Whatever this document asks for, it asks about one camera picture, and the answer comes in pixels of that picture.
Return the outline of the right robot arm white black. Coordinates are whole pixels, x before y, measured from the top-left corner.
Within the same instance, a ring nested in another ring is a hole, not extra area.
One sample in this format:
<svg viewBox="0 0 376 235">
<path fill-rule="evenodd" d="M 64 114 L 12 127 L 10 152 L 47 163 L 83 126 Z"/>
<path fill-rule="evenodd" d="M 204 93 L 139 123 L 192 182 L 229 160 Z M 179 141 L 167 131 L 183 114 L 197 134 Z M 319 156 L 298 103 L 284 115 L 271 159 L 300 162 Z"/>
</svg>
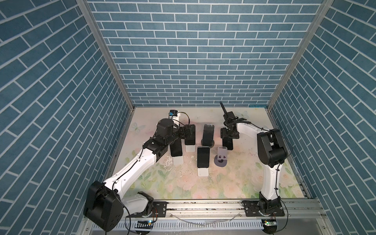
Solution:
<svg viewBox="0 0 376 235">
<path fill-rule="evenodd" d="M 279 129 L 266 129 L 237 117 L 233 112 L 224 112 L 224 128 L 220 130 L 222 143 L 226 147 L 233 144 L 233 139 L 239 139 L 240 134 L 256 138 L 257 153 L 263 163 L 263 183 L 259 193 L 258 210 L 264 216 L 275 215 L 283 210 L 279 196 L 280 170 L 288 156 L 284 138 Z"/>
</svg>

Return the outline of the white stand far left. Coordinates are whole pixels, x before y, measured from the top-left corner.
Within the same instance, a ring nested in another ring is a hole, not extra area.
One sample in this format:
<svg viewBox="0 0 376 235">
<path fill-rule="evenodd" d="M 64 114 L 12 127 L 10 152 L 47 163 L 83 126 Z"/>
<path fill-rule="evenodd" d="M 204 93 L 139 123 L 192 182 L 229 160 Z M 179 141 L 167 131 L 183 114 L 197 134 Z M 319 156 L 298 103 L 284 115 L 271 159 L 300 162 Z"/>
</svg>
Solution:
<svg viewBox="0 0 376 235">
<path fill-rule="evenodd" d="M 184 163 L 184 157 L 179 156 L 179 157 L 173 157 L 173 164 L 174 165 L 182 165 Z"/>
</svg>

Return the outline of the black phone cracked screen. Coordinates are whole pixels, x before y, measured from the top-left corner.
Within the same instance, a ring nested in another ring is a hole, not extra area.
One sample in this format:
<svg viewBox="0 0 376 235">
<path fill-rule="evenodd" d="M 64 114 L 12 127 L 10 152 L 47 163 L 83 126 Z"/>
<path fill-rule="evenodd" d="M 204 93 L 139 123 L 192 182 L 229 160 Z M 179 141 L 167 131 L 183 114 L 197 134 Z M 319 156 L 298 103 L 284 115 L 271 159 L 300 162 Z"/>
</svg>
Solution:
<svg viewBox="0 0 376 235">
<path fill-rule="evenodd" d="M 233 139 L 231 138 L 223 138 L 222 139 L 222 146 L 227 148 L 229 151 L 234 149 L 233 146 Z"/>
</svg>

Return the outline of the left controller board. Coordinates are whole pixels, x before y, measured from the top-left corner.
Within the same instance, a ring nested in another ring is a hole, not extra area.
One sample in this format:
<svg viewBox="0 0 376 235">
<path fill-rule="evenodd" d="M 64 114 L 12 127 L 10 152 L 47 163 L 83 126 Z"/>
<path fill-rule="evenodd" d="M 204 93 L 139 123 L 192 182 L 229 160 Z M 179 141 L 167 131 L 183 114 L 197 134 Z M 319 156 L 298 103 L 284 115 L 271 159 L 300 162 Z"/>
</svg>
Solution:
<svg viewBox="0 0 376 235">
<path fill-rule="evenodd" d="M 138 221 L 135 224 L 134 230 L 137 235 L 148 235 L 153 228 L 153 223 L 149 223 L 147 221 Z"/>
</svg>

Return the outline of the left aluminium corner post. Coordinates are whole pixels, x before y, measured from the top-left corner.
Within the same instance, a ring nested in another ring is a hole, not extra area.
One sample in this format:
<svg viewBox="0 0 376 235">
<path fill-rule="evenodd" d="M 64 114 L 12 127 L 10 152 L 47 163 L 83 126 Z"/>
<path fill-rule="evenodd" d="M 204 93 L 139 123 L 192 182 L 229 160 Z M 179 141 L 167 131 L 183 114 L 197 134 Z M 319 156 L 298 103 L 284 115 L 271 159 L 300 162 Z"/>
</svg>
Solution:
<svg viewBox="0 0 376 235">
<path fill-rule="evenodd" d="M 114 60 L 110 54 L 110 51 L 105 43 L 105 40 L 100 32 L 100 29 L 95 21 L 95 18 L 94 18 L 94 15 L 89 7 L 89 4 L 87 1 L 84 1 L 84 0 L 77 0 L 76 1 L 77 4 L 78 4 L 78 7 L 80 9 L 80 11 L 82 12 L 83 14 L 83 17 L 84 19 L 86 20 L 92 34 L 93 34 L 93 37 L 95 39 L 95 41 L 97 42 L 98 46 L 99 46 L 99 49 L 101 50 L 102 54 L 103 54 L 103 57 L 118 85 L 118 87 L 120 88 L 120 91 L 127 103 L 127 105 L 129 106 L 129 109 L 131 112 L 134 111 L 135 107 L 132 103 L 132 100 L 124 86 L 124 83 L 121 79 L 121 76 L 118 72 L 118 69 L 116 68 L 116 65 L 114 63 Z"/>
</svg>

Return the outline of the black phone pink edge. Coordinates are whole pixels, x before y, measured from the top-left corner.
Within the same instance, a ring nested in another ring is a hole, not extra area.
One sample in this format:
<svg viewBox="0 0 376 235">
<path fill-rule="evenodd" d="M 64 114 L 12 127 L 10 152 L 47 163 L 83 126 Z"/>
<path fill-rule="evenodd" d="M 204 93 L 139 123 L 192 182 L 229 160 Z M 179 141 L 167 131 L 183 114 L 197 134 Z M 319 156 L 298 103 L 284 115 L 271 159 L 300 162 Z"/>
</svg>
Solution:
<svg viewBox="0 0 376 235">
<path fill-rule="evenodd" d="M 195 125 L 189 124 L 189 125 L 184 126 L 184 133 L 185 133 L 185 145 L 194 146 L 196 144 Z"/>
</svg>

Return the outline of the black phone far left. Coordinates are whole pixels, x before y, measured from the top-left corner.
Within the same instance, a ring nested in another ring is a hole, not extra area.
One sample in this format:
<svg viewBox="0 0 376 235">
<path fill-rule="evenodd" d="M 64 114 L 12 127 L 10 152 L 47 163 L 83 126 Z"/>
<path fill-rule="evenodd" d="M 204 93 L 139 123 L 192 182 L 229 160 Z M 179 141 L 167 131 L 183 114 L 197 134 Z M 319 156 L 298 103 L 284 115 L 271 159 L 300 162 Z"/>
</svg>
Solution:
<svg viewBox="0 0 376 235">
<path fill-rule="evenodd" d="M 171 153 L 172 157 L 182 157 L 183 156 L 182 140 L 181 139 L 177 139 L 169 147 L 170 147 L 170 153 Z"/>
</svg>

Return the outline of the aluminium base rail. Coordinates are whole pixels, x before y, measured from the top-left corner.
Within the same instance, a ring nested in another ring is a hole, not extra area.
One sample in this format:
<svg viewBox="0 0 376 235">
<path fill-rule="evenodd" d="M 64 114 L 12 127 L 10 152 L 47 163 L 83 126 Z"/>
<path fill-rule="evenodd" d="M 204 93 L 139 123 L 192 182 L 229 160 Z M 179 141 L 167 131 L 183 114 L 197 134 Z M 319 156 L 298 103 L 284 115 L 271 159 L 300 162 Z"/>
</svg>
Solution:
<svg viewBox="0 0 376 235">
<path fill-rule="evenodd" d="M 152 213 L 152 218 L 134 218 L 124 212 L 121 222 L 129 222 L 132 220 L 147 221 L 156 223 L 163 219 L 187 220 L 234 220 L 234 219 L 275 219 L 278 223 L 277 232 L 274 235 L 332 235 L 334 229 L 329 222 L 327 214 L 324 212 L 321 204 L 317 199 L 284 199 L 282 207 L 285 212 L 283 217 L 247 217 L 244 207 L 240 204 L 243 200 L 255 201 L 252 199 L 202 199 L 202 200 L 167 200 L 166 217 L 158 218 L 157 210 Z M 220 232 L 225 234 L 228 232 L 236 232 L 239 230 L 204 230 L 204 231 L 182 231 L 182 232 L 160 232 L 163 234 L 172 233 L 191 233 L 198 234 L 200 232 L 208 233 L 209 231 Z M 256 234 L 267 235 L 262 230 L 251 230 Z M 119 231 L 109 232 L 103 231 L 98 225 L 87 217 L 82 221 L 78 230 L 80 235 L 114 235 L 114 234 L 130 234 L 136 235 L 135 231 Z"/>
</svg>

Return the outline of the right controller board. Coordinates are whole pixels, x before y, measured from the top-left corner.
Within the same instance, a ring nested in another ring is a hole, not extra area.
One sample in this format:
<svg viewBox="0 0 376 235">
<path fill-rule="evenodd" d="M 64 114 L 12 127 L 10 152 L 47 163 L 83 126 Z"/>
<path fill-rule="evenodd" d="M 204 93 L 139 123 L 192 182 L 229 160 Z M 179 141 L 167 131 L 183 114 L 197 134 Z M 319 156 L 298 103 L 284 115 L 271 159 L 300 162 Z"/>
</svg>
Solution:
<svg viewBox="0 0 376 235">
<path fill-rule="evenodd" d="M 277 232 L 278 223 L 275 219 L 262 219 L 263 232 L 268 235 L 273 235 Z"/>
</svg>

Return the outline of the white stand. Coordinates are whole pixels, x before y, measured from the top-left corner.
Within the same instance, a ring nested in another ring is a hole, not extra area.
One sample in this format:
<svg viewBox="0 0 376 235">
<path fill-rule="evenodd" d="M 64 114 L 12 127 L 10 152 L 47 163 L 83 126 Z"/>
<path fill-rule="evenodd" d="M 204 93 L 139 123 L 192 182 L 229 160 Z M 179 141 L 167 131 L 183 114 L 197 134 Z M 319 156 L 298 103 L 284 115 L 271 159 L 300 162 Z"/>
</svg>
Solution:
<svg viewBox="0 0 376 235">
<path fill-rule="evenodd" d="M 196 146 L 195 145 L 192 145 L 192 146 L 185 146 L 185 150 L 187 153 L 193 153 L 196 151 Z"/>
<path fill-rule="evenodd" d="M 179 156 L 179 157 L 173 157 L 173 164 L 174 165 L 182 165 L 184 163 L 184 157 Z"/>
<path fill-rule="evenodd" d="M 197 173 L 199 177 L 208 177 L 209 169 L 208 168 L 198 168 Z"/>
</svg>

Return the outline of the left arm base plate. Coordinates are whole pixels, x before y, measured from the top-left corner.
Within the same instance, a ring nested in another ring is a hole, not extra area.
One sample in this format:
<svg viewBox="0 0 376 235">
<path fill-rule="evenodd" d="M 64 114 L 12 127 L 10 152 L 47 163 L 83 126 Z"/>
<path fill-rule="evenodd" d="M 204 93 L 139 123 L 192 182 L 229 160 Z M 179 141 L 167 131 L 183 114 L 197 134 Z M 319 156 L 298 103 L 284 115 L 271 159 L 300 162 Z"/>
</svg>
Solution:
<svg viewBox="0 0 376 235">
<path fill-rule="evenodd" d="M 167 205 L 168 203 L 166 201 L 154 201 L 153 202 L 153 210 L 157 210 L 158 218 L 160 217 L 166 217 L 166 211 L 167 211 Z M 144 214 L 143 212 L 137 212 L 130 215 L 130 217 L 134 218 L 152 218 L 152 212 L 149 212 L 147 214 Z"/>
</svg>

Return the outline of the white stand front middle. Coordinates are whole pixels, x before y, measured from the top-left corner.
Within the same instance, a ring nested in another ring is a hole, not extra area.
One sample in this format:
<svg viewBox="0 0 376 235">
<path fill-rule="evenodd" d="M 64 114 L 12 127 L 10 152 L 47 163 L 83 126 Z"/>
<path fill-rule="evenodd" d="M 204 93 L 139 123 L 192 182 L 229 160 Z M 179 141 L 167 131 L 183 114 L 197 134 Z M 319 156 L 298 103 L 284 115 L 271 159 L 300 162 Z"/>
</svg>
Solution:
<svg viewBox="0 0 376 235">
<path fill-rule="evenodd" d="M 198 168 L 197 173 L 199 177 L 208 177 L 209 169 L 208 168 Z"/>
</svg>

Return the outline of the black phone teal edge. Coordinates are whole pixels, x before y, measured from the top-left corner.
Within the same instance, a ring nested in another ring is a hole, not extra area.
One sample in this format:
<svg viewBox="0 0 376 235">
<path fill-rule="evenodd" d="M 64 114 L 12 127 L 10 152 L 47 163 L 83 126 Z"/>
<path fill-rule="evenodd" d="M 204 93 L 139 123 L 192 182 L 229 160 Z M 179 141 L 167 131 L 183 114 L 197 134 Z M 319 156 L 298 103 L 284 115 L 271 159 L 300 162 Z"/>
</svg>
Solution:
<svg viewBox="0 0 376 235">
<path fill-rule="evenodd" d="M 200 146 L 197 148 L 197 167 L 208 168 L 210 165 L 210 148 Z"/>
</svg>

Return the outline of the black phone on round stand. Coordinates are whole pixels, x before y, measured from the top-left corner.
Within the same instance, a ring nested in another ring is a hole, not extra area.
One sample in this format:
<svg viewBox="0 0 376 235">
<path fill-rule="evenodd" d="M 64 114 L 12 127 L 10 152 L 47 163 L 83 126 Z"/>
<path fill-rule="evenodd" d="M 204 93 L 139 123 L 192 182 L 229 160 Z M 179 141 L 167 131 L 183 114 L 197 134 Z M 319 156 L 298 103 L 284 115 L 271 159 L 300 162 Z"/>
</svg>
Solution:
<svg viewBox="0 0 376 235">
<path fill-rule="evenodd" d="M 203 130 L 203 143 L 204 145 L 210 145 L 214 139 L 214 125 L 205 124 Z"/>
</svg>

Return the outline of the aluminium corner post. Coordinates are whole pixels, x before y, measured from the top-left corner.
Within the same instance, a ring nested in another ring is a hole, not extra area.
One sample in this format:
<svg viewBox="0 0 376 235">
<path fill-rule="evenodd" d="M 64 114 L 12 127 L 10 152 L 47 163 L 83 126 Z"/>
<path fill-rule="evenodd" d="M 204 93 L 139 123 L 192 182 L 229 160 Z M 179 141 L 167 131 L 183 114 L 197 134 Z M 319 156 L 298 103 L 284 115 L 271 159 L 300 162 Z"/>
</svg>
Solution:
<svg viewBox="0 0 376 235">
<path fill-rule="evenodd" d="M 295 70 L 298 62 L 300 61 L 302 55 L 304 54 L 305 50 L 307 49 L 309 43 L 311 42 L 315 32 L 317 31 L 318 27 L 320 26 L 321 22 L 323 21 L 325 15 L 327 14 L 328 10 L 330 9 L 331 5 L 333 4 L 334 0 L 324 0 L 322 1 L 321 5 L 319 6 L 317 13 L 315 14 L 311 24 L 307 28 L 307 31 L 302 38 L 297 51 L 293 55 L 290 64 L 287 66 L 284 75 L 282 76 L 279 84 L 276 87 L 275 92 L 273 93 L 271 99 L 267 105 L 267 111 L 271 111 L 274 104 L 276 103 L 279 95 L 281 94 L 284 86 L 289 81 L 293 71 Z"/>
<path fill-rule="evenodd" d="M 101 50 L 102 54 L 103 54 L 103 57 L 118 85 L 118 87 L 120 88 L 120 91 L 127 103 L 127 105 L 129 106 L 129 109 L 131 112 L 134 111 L 135 107 L 132 103 L 132 100 L 124 86 L 124 83 L 121 79 L 121 76 L 118 72 L 118 69 L 116 68 L 116 65 L 114 63 L 114 60 L 110 54 L 110 51 L 105 43 L 105 40 L 100 32 L 100 29 L 95 21 L 95 18 L 94 18 L 94 15 L 89 7 L 89 4 L 87 1 L 84 1 L 84 0 L 77 0 L 76 1 L 77 4 L 78 4 L 78 7 L 80 9 L 80 11 L 82 12 L 83 14 L 83 17 L 84 19 L 86 20 L 92 34 L 93 34 L 93 37 L 95 39 L 95 41 L 97 42 L 98 46 L 99 46 L 99 49 Z"/>
</svg>

